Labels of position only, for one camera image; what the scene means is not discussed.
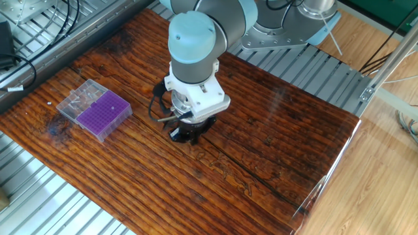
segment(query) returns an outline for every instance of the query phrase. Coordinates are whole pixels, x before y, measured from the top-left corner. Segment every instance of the wooden floor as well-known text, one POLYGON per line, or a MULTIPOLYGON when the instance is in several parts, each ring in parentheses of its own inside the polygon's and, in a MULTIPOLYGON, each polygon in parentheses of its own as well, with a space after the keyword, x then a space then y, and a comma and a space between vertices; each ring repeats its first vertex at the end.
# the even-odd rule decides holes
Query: wooden floor
MULTIPOLYGON (((354 69, 387 38, 372 26, 343 12, 330 38, 320 45, 354 69)), ((393 50, 392 40, 377 58, 393 50)), ((389 80, 418 74, 418 53, 405 59, 389 80)), ((384 84, 410 104, 418 104, 418 79, 384 84)), ((396 122, 395 109, 375 98, 362 125, 317 202, 301 234, 418 234, 418 145, 396 122)))

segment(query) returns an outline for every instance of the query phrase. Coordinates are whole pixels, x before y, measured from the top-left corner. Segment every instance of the metal grating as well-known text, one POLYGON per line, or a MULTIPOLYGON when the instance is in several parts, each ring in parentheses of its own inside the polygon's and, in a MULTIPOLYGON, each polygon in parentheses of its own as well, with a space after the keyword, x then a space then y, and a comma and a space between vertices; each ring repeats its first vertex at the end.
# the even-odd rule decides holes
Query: metal grating
POLYGON ((0 132, 1 234, 133 234, 0 132))
MULTIPOLYGON (((80 0, 80 13, 76 26, 71 35, 53 48, 44 49, 55 40, 67 15, 67 4, 58 0, 58 7, 54 6, 41 12, 26 23, 15 25, 0 11, 0 20, 8 20, 13 30, 14 47, 16 53, 26 59, 34 59, 38 74, 55 61, 65 58, 68 52, 91 37, 116 18, 120 13, 132 6, 139 6, 149 0, 80 0)), ((74 23, 76 15, 76 0, 69 0, 71 10, 69 22, 64 32, 74 23)), ((27 83, 33 79, 31 68, 24 62, 9 70, 0 70, 0 87, 13 87, 27 83)), ((0 102, 10 96, 10 93, 0 92, 0 102)))
MULTIPOLYGON (((159 1, 150 8, 166 20, 174 17, 159 1)), ((370 78, 314 46, 248 52, 237 42, 228 52, 356 116, 367 106, 359 97, 370 78)))
MULTIPOLYGON (((54 6, 48 10, 20 25, 15 25, 13 21, 6 18, 13 30, 14 49, 18 55, 31 59, 47 47, 57 36, 62 36, 57 34, 64 24, 67 15, 67 2, 63 0, 56 2, 58 3, 57 8, 56 3, 54 3, 54 6)), ((69 23, 65 26, 64 32, 74 23, 76 15, 77 2, 70 0, 69 3, 71 6, 69 23)), ((92 13, 105 8, 105 6, 106 3, 99 0, 88 2, 86 0, 80 0, 78 24, 85 22, 92 13)))

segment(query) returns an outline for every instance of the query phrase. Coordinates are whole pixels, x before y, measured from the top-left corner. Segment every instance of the black cable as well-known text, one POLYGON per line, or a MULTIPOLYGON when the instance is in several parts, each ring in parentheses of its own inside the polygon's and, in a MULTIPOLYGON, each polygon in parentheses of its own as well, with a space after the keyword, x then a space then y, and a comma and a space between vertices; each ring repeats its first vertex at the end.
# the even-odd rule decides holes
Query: black cable
POLYGON ((148 105, 148 115, 149 115, 149 117, 151 118, 152 121, 158 121, 158 119, 154 118, 151 115, 151 107, 152 107, 152 103, 154 103, 154 100, 155 100, 155 96, 152 97, 150 105, 148 105))
POLYGON ((80 13, 80 0, 77 0, 77 13, 76 13, 76 17, 74 18, 74 22, 72 23, 70 29, 67 31, 67 34, 65 36, 67 36, 68 34, 71 33, 71 31, 74 29, 74 26, 76 25, 77 19, 78 19, 78 14, 80 13))
POLYGON ((171 113, 170 108, 167 108, 164 105, 163 99, 159 99, 159 107, 161 108, 161 110, 163 111, 164 115, 169 115, 171 113))
MULTIPOLYGON (((29 84, 27 84, 26 86, 24 86, 23 89, 27 89, 27 88, 29 88, 30 86, 32 86, 35 83, 35 81, 37 79, 37 70, 36 70, 35 66, 33 66, 33 64, 29 60, 23 58, 20 55, 12 55, 12 54, 0 54, 0 55, 5 55, 5 56, 10 56, 10 57, 15 57, 15 58, 21 59, 22 61, 25 61, 32 68, 32 70, 33 70, 33 79, 32 79, 32 82, 29 83, 29 84)), ((0 91, 10 92, 8 90, 8 88, 3 88, 3 87, 0 88, 0 91)))
POLYGON ((417 10, 418 4, 411 10, 411 12, 402 20, 402 22, 398 25, 398 27, 387 37, 385 42, 379 47, 379 49, 370 57, 370 59, 361 67, 359 72, 362 72, 366 67, 370 66, 369 62, 380 52, 380 50, 389 42, 392 36, 405 24, 406 20, 412 15, 412 13, 417 10))
POLYGON ((280 7, 271 7, 270 4, 268 4, 268 0, 266 0, 266 6, 270 10, 281 10, 281 9, 284 9, 284 8, 288 7, 290 4, 294 3, 295 1, 296 0, 291 0, 290 2, 287 1, 286 4, 284 4, 283 6, 280 6, 280 7))
POLYGON ((387 55, 385 55, 385 56, 383 56, 383 57, 382 57, 382 58, 380 58, 380 59, 377 59, 377 60, 375 60, 375 61, 373 61, 373 62, 369 63, 367 67, 369 67, 370 65, 373 65, 373 64, 375 64, 375 63, 377 63, 377 62, 379 62, 379 61, 381 61, 381 60, 387 60, 387 58, 389 58, 389 56, 390 56, 391 54, 392 54, 392 52, 391 52, 391 53, 389 53, 389 54, 387 54, 387 55))
POLYGON ((380 69, 380 67, 386 62, 386 59, 384 59, 383 61, 380 61, 377 65, 374 65, 373 67, 365 70, 364 72, 362 72, 362 74, 366 74, 368 72, 372 72, 374 70, 380 69))
MULTIPOLYGON (((68 22, 68 19, 69 19, 69 16, 70 16, 70 12, 69 12, 69 10, 70 10, 70 4, 69 4, 70 2, 68 1, 68 3, 67 3, 67 16, 65 17, 65 21, 64 21, 64 24, 63 24, 63 26, 61 27, 61 29, 59 30, 59 33, 57 34, 57 36, 55 37, 55 39, 54 39, 54 41, 51 43, 51 44, 49 44, 47 47, 45 47, 45 49, 42 51, 42 52, 40 52, 39 54, 37 54, 35 57, 33 57, 32 59, 30 59, 29 61, 30 62, 33 62, 34 60, 36 60, 38 57, 40 57, 41 55, 43 55, 45 52, 47 52, 50 48, 52 48, 52 46, 53 45, 55 45, 55 44, 57 44, 57 43, 59 43, 59 42, 61 42, 65 37, 61 37, 58 41, 57 41, 57 38, 58 38, 58 36, 63 32, 63 30, 64 30, 64 28, 65 28, 65 25, 67 24, 66 22, 68 22)), ((75 26, 75 23, 77 22, 77 19, 78 19, 78 15, 79 15, 79 12, 80 12, 80 1, 79 0, 77 0, 77 13, 76 13, 76 17, 75 17, 75 19, 74 19, 74 23, 72 23, 72 25, 70 26, 70 29, 67 31, 67 33, 66 33, 66 35, 68 35, 70 32, 71 32, 71 30, 74 28, 74 26, 75 26)), ((13 76, 13 74, 15 74, 16 72, 18 72, 18 71, 20 71, 20 69, 22 69, 22 68, 24 68, 26 65, 22 65, 21 67, 19 67, 19 68, 17 68, 16 70, 14 70, 13 72, 11 72, 9 75, 7 75, 5 78, 3 78, 0 82, 3 82, 3 81, 5 81, 6 79, 8 79, 8 78, 10 78, 11 76, 13 76)))
POLYGON ((293 3, 292 3, 292 7, 299 7, 299 6, 301 6, 302 5, 302 3, 304 2, 305 0, 302 0, 299 4, 297 4, 297 5, 294 5, 293 3, 296 3, 296 1, 293 1, 293 3))
POLYGON ((51 43, 51 44, 55 44, 56 43, 56 40, 57 40, 57 38, 58 38, 58 36, 60 36, 60 34, 62 34, 62 32, 64 32, 64 29, 65 29, 65 26, 68 24, 68 20, 69 20, 69 18, 70 18, 70 8, 71 8, 71 6, 70 6, 70 0, 67 0, 67 15, 66 15, 66 17, 65 17, 65 20, 64 20, 64 23, 63 23, 63 25, 62 25, 62 27, 61 27, 61 29, 58 31, 58 34, 57 34, 57 36, 55 37, 55 40, 53 41, 53 43, 51 43))

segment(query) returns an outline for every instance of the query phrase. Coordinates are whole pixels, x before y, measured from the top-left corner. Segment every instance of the pipette tip box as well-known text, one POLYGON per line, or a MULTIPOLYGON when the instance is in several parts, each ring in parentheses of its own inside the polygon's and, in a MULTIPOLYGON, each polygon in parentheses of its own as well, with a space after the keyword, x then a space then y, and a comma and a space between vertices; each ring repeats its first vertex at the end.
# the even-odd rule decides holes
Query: pipette tip box
POLYGON ((101 142, 132 114, 127 101, 91 79, 72 90, 57 109, 101 142))

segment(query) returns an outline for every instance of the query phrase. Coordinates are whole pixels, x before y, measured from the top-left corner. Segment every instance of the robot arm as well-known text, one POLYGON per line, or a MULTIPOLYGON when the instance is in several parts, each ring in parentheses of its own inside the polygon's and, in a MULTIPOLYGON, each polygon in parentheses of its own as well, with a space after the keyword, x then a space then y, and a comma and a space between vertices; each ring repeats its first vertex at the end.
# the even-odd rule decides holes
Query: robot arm
POLYGON ((258 11, 254 0, 161 3, 177 14, 169 27, 170 72, 163 83, 172 92, 171 110, 178 121, 170 137, 195 144, 231 101, 215 77, 217 58, 255 24, 258 11))

